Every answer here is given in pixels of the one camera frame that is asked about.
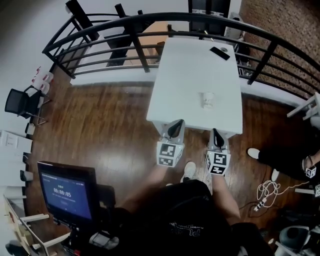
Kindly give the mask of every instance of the black pants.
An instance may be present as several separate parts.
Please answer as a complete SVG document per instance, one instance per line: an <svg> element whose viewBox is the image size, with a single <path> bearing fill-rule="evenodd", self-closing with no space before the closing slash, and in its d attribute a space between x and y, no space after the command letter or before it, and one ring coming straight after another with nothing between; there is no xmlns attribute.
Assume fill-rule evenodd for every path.
<svg viewBox="0 0 320 256"><path fill-rule="evenodd" d="M302 160L308 156L308 152L301 148L281 148L275 147L262 149L258 156L258 161L271 166L278 172L288 175L299 181L320 181L320 171L315 177L308 178L302 170Z"/></svg>

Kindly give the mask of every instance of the shoe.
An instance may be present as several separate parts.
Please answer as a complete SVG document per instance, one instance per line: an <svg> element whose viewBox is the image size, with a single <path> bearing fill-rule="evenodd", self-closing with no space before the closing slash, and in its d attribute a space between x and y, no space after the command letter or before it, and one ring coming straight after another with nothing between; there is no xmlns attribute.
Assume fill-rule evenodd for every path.
<svg viewBox="0 0 320 256"><path fill-rule="evenodd" d="M253 147L248 148L247 151L246 151L246 153L250 157L252 157L254 159L258 159L259 158L259 152L260 152L259 149L256 149L256 148L253 148Z"/></svg>
<svg viewBox="0 0 320 256"><path fill-rule="evenodd" d="M181 178L181 183L184 182L184 178L188 178L188 180L192 180L196 173L196 164L194 162L187 162L184 167L184 174Z"/></svg>
<svg viewBox="0 0 320 256"><path fill-rule="evenodd" d="M272 175L271 175L271 181L275 182L279 176L279 172L276 169L273 169Z"/></svg>

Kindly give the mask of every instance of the white cube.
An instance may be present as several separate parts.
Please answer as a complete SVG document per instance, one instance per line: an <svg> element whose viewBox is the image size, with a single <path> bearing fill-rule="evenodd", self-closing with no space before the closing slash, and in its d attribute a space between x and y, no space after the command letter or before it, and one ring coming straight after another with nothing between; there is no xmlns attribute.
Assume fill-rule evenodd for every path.
<svg viewBox="0 0 320 256"><path fill-rule="evenodd" d="M222 152L208 151L205 156L205 168L214 175L224 175L230 162L231 155Z"/></svg>
<svg viewBox="0 0 320 256"><path fill-rule="evenodd" d="M161 166L175 167L180 160L185 145L157 142L156 163Z"/></svg>
<svg viewBox="0 0 320 256"><path fill-rule="evenodd" d="M312 179L316 175L317 167L314 167L313 169L306 169L305 175Z"/></svg>

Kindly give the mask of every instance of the brick wall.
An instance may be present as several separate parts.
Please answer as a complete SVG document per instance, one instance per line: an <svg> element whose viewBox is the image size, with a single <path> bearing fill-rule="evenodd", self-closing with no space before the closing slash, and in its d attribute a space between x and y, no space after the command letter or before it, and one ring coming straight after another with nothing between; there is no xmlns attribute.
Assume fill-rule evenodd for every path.
<svg viewBox="0 0 320 256"><path fill-rule="evenodd" d="M245 23L262 28L287 40L320 63L319 0L242 0L240 15ZM265 49L270 43L266 39L248 33L245 35L245 40ZM320 79L319 71L292 52L280 46L276 48L275 52L297 63ZM251 48L250 55L261 59L263 53ZM300 76L320 89L319 82L285 61L271 57L269 62ZM251 64L254 67L257 66L254 61ZM286 79L311 93L315 91L304 82L277 69L266 66L263 71ZM305 92L268 76L259 75L258 79L285 87L307 98L309 97Z"/></svg>

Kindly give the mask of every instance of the white cable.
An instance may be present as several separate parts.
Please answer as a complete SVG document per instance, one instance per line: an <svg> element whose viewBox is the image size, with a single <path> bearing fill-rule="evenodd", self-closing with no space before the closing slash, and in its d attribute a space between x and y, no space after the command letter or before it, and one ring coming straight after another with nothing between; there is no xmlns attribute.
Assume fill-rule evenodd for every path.
<svg viewBox="0 0 320 256"><path fill-rule="evenodd" d="M259 202L259 204L256 206L256 208L254 209L255 211L259 210L259 208L261 206L265 207L265 208L270 208L276 201L276 198L278 195L282 195L284 192L286 192L288 189L293 189L295 187L299 187L301 185L307 184L309 183L309 181L307 182L303 182L299 185L294 185L294 186L288 186L284 191L282 191L281 193L278 192L278 190L280 189L280 184L275 183L274 181L271 180L267 180L265 181L263 184L260 184L257 189L256 189L256 199L260 200L262 197L262 200ZM268 190L269 186L273 186L273 190L272 192L270 192ZM274 195L273 201L269 206L265 206L268 197Z"/></svg>

